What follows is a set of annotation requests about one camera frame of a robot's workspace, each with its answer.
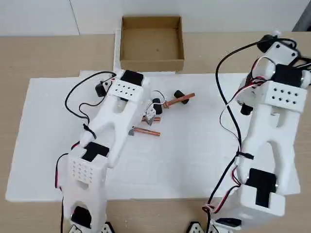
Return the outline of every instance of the white plastic part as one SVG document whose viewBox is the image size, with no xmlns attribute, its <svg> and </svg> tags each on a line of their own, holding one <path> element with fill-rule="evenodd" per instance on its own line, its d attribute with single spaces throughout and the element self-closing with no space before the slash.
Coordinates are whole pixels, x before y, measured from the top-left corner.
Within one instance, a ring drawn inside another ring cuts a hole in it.
<svg viewBox="0 0 311 233">
<path fill-rule="evenodd" d="M 186 233 L 204 233 L 199 223 L 193 223 Z"/>
<path fill-rule="evenodd" d="M 113 231 L 108 224 L 105 224 L 100 233 L 113 233 Z"/>
<path fill-rule="evenodd" d="M 262 56 L 263 59 L 261 59 L 261 61 L 266 61 L 266 63 L 264 65 L 259 64 L 252 71 L 253 78 L 260 76 L 268 80 L 275 73 L 277 64 L 288 65 L 297 56 L 298 56 L 298 53 L 294 49 L 286 45 L 283 45 L 282 43 L 275 42 L 268 49 L 268 51 Z M 246 78 L 243 79 L 240 87 L 245 86 L 245 81 L 246 81 Z M 256 105 L 255 98 L 257 95 L 257 91 L 258 91 L 258 88 L 255 88 L 255 89 L 251 88 L 251 89 L 243 91 L 243 93 L 241 93 L 238 96 L 237 102 L 240 104 L 245 103 L 248 106 L 254 107 Z"/>
<path fill-rule="evenodd" d="M 213 216 L 212 224 L 218 230 L 221 228 L 227 231 L 247 229 L 264 224 L 265 222 L 284 216 L 285 197 L 275 193 L 270 194 L 269 208 L 256 205 L 257 189 L 247 185 L 241 185 L 234 194 L 230 195 L 223 208 Z M 219 218 L 236 218 L 242 221 L 238 227 L 229 227 L 216 222 Z"/>
<path fill-rule="evenodd" d="M 77 228 L 76 225 L 72 225 L 69 233 L 82 233 L 82 231 L 79 228 Z"/>
<path fill-rule="evenodd" d="M 294 164 L 294 139 L 306 95 L 307 91 L 302 88 L 273 81 L 264 83 L 260 93 L 256 95 L 257 105 L 242 144 L 242 152 L 253 156 L 260 156 L 258 151 L 264 143 L 271 144 L 276 163 L 275 175 L 278 185 L 276 193 L 280 195 L 285 194 Z M 270 115 L 275 107 L 279 108 L 280 116 L 278 125 L 273 127 L 270 124 Z M 252 163 L 251 159 L 243 156 L 240 158 L 238 174 L 243 183 L 247 181 Z"/>
<path fill-rule="evenodd" d="M 88 127 L 97 136 L 107 133 L 105 129 L 109 127 L 114 129 L 114 142 L 109 146 L 109 167 L 114 167 L 117 163 L 128 132 L 133 126 L 141 122 L 150 100 L 150 94 L 150 82 L 146 77 L 143 79 L 142 86 L 116 79 L 109 89 L 98 114 L 91 120 Z M 124 102 L 120 98 L 127 99 L 128 102 Z M 81 135 L 80 146 L 85 147 L 93 140 L 93 134 L 85 131 Z M 100 143 L 108 146 L 108 142 L 101 141 Z"/>
<path fill-rule="evenodd" d="M 91 229 L 75 224 L 83 233 L 97 233 L 106 221 L 105 178 L 108 159 L 97 155 L 92 162 L 82 159 L 86 149 L 76 146 L 68 154 L 67 178 L 62 187 L 64 218 L 71 219 L 77 206 L 87 209 L 91 215 Z"/>
<path fill-rule="evenodd" d="M 302 82 L 301 82 L 301 88 L 307 89 L 311 83 L 311 72 L 308 70 L 302 71 Z"/>
</svg>

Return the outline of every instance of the copper pipe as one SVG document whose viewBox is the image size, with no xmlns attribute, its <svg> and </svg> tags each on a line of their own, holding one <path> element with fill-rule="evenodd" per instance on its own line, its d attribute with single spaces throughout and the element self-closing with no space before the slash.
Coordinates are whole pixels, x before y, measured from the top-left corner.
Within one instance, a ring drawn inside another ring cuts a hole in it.
<svg viewBox="0 0 311 233">
<path fill-rule="evenodd" d="M 169 108 L 171 105 L 175 104 L 175 103 L 178 103 L 178 102 L 181 102 L 183 100 L 188 100 L 190 99 L 191 97 L 194 97 L 195 96 L 195 93 L 191 93 L 191 94 L 188 94 L 188 95 L 185 95 L 185 96 L 182 96 L 182 97 L 179 97 L 177 99 L 174 99 L 174 100 L 171 100 L 171 101 L 166 101 L 164 104 L 163 104 L 163 107 L 164 108 Z"/>
<path fill-rule="evenodd" d="M 160 122 L 161 121 L 161 118 L 160 117 L 155 117 L 154 118 L 154 122 Z"/>
<path fill-rule="evenodd" d="M 138 132 L 138 133 L 150 134 L 150 135 L 157 136 L 157 137 L 159 137 L 161 135 L 160 132 L 151 131 L 151 130 L 147 130 L 147 129 L 143 129 L 143 128 L 139 128 L 139 127 L 134 127 L 134 131 Z"/>
</svg>

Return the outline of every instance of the white wall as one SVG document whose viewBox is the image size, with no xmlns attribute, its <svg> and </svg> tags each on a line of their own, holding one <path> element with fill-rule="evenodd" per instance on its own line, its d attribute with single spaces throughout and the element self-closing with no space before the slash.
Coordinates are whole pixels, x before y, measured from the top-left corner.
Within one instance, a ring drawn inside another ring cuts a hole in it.
<svg viewBox="0 0 311 233">
<path fill-rule="evenodd" d="M 185 32 L 291 31 L 310 0 L 0 0 L 1 35 L 114 33 L 123 15 L 181 15 Z"/>
<path fill-rule="evenodd" d="M 185 32 L 291 31 L 310 0 L 71 0 L 80 32 L 113 33 L 122 15 L 177 14 Z"/>
<path fill-rule="evenodd" d="M 69 0 L 0 0 L 0 35 L 78 35 Z"/>
</svg>

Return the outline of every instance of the black cap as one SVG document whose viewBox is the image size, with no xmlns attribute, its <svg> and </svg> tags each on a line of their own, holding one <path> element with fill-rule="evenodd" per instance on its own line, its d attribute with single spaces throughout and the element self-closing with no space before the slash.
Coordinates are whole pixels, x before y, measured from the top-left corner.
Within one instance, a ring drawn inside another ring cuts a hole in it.
<svg viewBox="0 0 311 233">
<path fill-rule="evenodd" d="M 245 103 L 242 105 L 241 113 L 245 116 L 249 116 L 253 111 L 253 107 L 246 105 Z"/>
</svg>

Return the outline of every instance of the open cardboard box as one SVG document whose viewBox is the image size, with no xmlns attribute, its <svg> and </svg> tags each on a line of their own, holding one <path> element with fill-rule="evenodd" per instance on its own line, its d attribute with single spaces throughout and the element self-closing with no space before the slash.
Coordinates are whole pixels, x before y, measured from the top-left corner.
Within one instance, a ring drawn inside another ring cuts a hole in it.
<svg viewBox="0 0 311 233">
<path fill-rule="evenodd" d="M 178 71 L 184 60 L 181 17 L 122 18 L 122 69 Z"/>
</svg>

